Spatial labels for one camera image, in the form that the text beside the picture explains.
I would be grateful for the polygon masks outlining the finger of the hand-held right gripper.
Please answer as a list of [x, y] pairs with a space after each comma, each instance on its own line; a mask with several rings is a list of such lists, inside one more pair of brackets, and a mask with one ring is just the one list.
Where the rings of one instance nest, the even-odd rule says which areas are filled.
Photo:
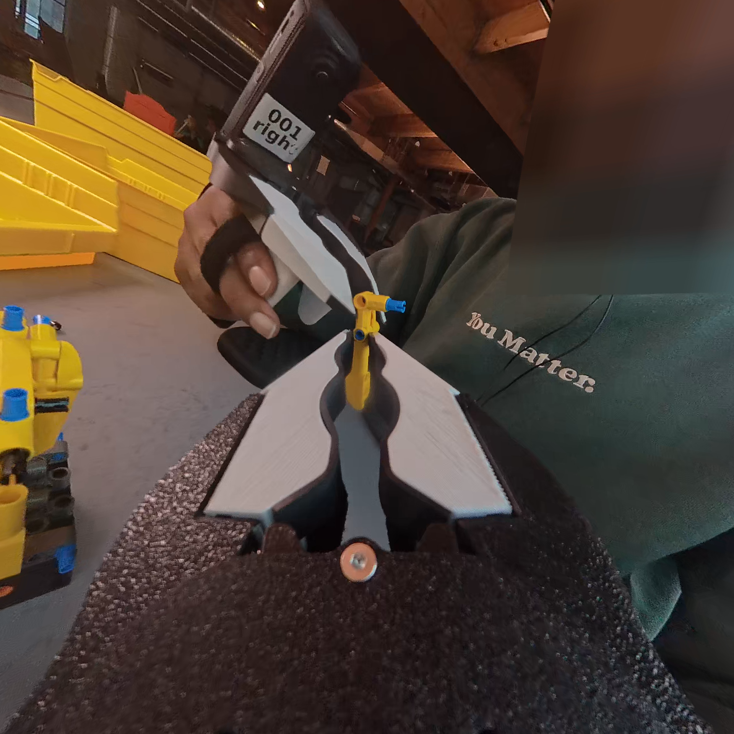
[[292, 200], [264, 180], [254, 176], [251, 180], [270, 207], [260, 229], [261, 241], [270, 251], [278, 276], [278, 285], [268, 301], [270, 306], [275, 307], [301, 283], [319, 302], [354, 314], [352, 289], [344, 266], [303, 221]]
[[[346, 273], [352, 296], [370, 291], [379, 295], [380, 290], [374, 280], [365, 256], [354, 238], [328, 216], [302, 216], [312, 231], [318, 234], [326, 251], [338, 261]], [[335, 306], [328, 306], [307, 287], [302, 286], [299, 300], [299, 319], [305, 325], [315, 325]]]

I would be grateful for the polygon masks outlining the person's right hand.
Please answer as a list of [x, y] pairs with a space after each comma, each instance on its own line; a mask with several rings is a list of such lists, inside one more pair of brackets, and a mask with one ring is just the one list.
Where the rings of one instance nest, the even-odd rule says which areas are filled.
[[207, 317], [220, 325], [242, 322], [269, 340], [280, 332], [280, 319], [269, 304], [278, 287], [278, 274], [269, 250], [254, 239], [244, 240], [228, 262], [219, 293], [207, 284], [200, 269], [208, 241], [217, 229], [239, 214], [239, 207], [227, 193], [207, 186], [184, 212], [175, 276]]

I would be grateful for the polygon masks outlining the yellow lego vehicle model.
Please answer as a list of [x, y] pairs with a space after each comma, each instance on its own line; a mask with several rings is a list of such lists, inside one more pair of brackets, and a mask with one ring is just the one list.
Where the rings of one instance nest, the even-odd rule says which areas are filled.
[[2, 308], [1, 610], [65, 588], [76, 566], [63, 428], [84, 378], [59, 332], [49, 317]]

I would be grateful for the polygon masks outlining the person's black pants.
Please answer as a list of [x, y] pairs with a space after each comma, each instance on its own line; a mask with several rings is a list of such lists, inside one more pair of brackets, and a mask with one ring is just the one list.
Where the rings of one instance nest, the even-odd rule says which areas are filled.
[[248, 326], [233, 326], [217, 340], [224, 360], [258, 389], [266, 388], [311, 354], [324, 342], [313, 335], [282, 328], [265, 339]]

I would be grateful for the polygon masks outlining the yellow lego tooth piece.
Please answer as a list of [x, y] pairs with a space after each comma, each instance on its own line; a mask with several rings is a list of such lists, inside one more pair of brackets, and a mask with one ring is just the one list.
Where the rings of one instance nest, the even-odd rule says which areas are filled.
[[346, 375], [344, 387], [346, 401], [357, 411], [362, 411], [365, 408], [370, 395], [369, 355], [369, 336], [362, 342], [355, 341], [353, 338], [352, 363]]

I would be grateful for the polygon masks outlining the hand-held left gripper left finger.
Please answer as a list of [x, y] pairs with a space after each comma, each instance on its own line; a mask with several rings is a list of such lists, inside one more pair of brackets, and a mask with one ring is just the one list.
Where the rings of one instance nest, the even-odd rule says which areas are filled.
[[309, 552], [339, 547], [348, 499], [335, 420], [350, 346], [349, 332], [339, 333], [261, 391], [208, 488], [204, 517], [247, 521], [261, 540], [285, 524]]

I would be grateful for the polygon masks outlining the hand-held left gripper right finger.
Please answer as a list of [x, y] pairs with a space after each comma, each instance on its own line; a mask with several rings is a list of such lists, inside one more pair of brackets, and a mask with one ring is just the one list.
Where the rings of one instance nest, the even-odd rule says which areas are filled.
[[513, 514], [471, 400], [381, 334], [371, 338], [371, 432], [390, 550], [417, 549], [433, 525]]

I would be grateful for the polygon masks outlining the red plastic crate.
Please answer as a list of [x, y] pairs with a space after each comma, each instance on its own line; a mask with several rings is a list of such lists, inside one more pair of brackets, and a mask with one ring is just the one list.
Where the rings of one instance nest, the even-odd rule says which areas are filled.
[[162, 133], [174, 136], [176, 118], [152, 97], [126, 91], [123, 109], [137, 119], [160, 130]]

